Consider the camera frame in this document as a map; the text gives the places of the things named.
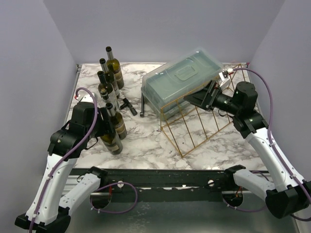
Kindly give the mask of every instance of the clear plastic storage box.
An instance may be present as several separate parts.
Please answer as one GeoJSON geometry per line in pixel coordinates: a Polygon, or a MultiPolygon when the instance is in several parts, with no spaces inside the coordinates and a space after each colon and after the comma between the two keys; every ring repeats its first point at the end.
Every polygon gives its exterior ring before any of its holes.
{"type": "MultiPolygon", "coordinates": [[[[204,49],[198,48],[144,75],[141,92],[146,103],[158,117],[161,117],[160,111],[163,106],[214,79],[222,68],[223,65],[219,61],[211,57],[204,49]]],[[[183,99],[180,99],[178,103],[181,109],[189,106],[189,102],[183,99]]],[[[166,119],[178,112],[179,108],[176,103],[163,108],[166,119]]]]}

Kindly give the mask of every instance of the wine bottle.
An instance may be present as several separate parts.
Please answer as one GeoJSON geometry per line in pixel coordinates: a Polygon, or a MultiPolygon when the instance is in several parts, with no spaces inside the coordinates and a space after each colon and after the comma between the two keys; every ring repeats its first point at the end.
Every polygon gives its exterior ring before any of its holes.
{"type": "Polygon", "coordinates": [[[107,109],[101,108],[100,111],[103,116],[105,127],[105,133],[103,136],[101,136],[101,140],[111,154],[120,154],[123,150],[123,145],[119,138],[119,135],[117,134],[114,126],[111,123],[107,109]]]}
{"type": "MultiPolygon", "coordinates": [[[[110,98],[108,96],[108,92],[105,88],[100,89],[99,93],[102,97],[102,100],[104,101],[104,105],[106,105],[107,103],[111,103],[110,98]]],[[[114,105],[113,107],[114,107],[115,111],[119,111],[118,105],[114,105]]]]}
{"type": "Polygon", "coordinates": [[[119,92],[117,80],[115,78],[115,75],[114,75],[113,71],[108,69],[107,64],[106,64],[106,60],[104,58],[101,58],[99,60],[99,63],[102,66],[102,69],[103,69],[103,72],[104,72],[104,77],[105,77],[106,81],[108,83],[112,84],[113,88],[115,89],[116,96],[117,96],[117,98],[119,98],[120,97],[120,92],[119,92]]]}
{"type": "Polygon", "coordinates": [[[117,101],[117,96],[115,93],[115,90],[112,86],[111,83],[108,83],[104,77],[104,72],[102,71],[98,71],[97,72],[98,78],[100,83],[98,84],[98,91],[99,93],[101,92],[101,89],[106,89],[107,93],[108,93],[108,98],[109,101],[113,104],[113,106],[115,106],[117,109],[119,109],[118,106],[118,101],[117,101]]]}
{"type": "Polygon", "coordinates": [[[106,104],[106,109],[110,113],[111,123],[115,127],[115,129],[119,135],[119,138],[121,140],[124,139],[127,135],[127,131],[126,131],[125,123],[124,123],[124,120],[123,120],[121,113],[116,112],[111,103],[106,104]]]}
{"type": "Polygon", "coordinates": [[[124,81],[123,81],[120,62],[116,58],[114,58],[112,49],[110,46],[106,47],[106,52],[108,55],[107,66],[109,67],[109,65],[112,64],[113,73],[115,74],[118,87],[119,89],[122,89],[124,87],[124,81]]]}

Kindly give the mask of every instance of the gray floor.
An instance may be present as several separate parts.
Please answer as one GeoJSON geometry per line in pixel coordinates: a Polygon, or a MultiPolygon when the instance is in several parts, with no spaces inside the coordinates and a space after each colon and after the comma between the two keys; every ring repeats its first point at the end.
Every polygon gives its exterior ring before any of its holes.
{"type": "MultiPolygon", "coordinates": [[[[241,207],[255,209],[263,201],[244,194],[241,207]]],[[[122,210],[130,203],[112,203],[109,210],[122,210]]],[[[223,202],[140,202],[123,215],[90,211],[86,200],[74,213],[68,233],[295,233],[299,232],[291,217],[274,218],[269,211],[241,213],[223,202]]]]}

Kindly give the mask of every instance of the white marble surface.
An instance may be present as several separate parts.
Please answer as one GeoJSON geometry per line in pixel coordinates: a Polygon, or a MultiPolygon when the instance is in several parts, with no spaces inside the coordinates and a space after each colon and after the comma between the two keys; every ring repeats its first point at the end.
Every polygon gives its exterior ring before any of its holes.
{"type": "MultiPolygon", "coordinates": [[[[145,117],[139,116],[140,112],[140,87],[142,76],[161,64],[122,64],[124,88],[121,97],[126,96],[138,114],[132,116],[130,110],[121,110],[128,135],[122,140],[123,151],[119,155],[107,152],[103,143],[99,141],[92,149],[83,151],[78,159],[76,168],[97,166],[100,168],[141,168],[141,169],[226,169],[233,165],[244,165],[250,170],[266,169],[254,149],[241,137],[232,124],[227,126],[199,148],[181,158],[179,153],[160,130],[159,118],[148,105],[145,105],[145,117]]],[[[97,71],[101,70],[99,64],[83,64],[78,87],[86,87],[97,93],[99,83],[97,71]]],[[[242,81],[242,73],[238,72],[235,82],[242,81]]],[[[72,101],[68,118],[71,118],[72,101]]],[[[204,140],[200,121],[197,115],[189,114],[185,117],[190,128],[190,133],[195,144],[204,140]]],[[[212,113],[200,111],[207,135],[216,131],[212,113]]],[[[219,127],[227,123],[226,117],[216,114],[219,127]]],[[[192,147],[192,142],[183,121],[179,120],[172,125],[178,144],[182,150],[192,147]]]]}

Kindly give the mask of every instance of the white wall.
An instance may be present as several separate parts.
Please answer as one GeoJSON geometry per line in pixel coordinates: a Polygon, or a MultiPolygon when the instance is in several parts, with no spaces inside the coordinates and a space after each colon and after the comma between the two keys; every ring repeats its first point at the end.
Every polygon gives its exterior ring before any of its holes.
{"type": "MultiPolygon", "coordinates": [[[[308,181],[311,180],[310,9],[310,0],[286,0],[250,66],[271,88],[275,138],[308,181]]],[[[267,91],[254,75],[251,79],[259,93],[262,111],[268,118],[267,91]]]]}
{"type": "Polygon", "coordinates": [[[50,136],[63,124],[76,65],[41,0],[0,7],[0,232],[37,192],[50,136]]]}
{"type": "Polygon", "coordinates": [[[77,63],[111,46],[122,62],[167,62],[202,46],[248,62],[284,0],[44,0],[77,63]]]}

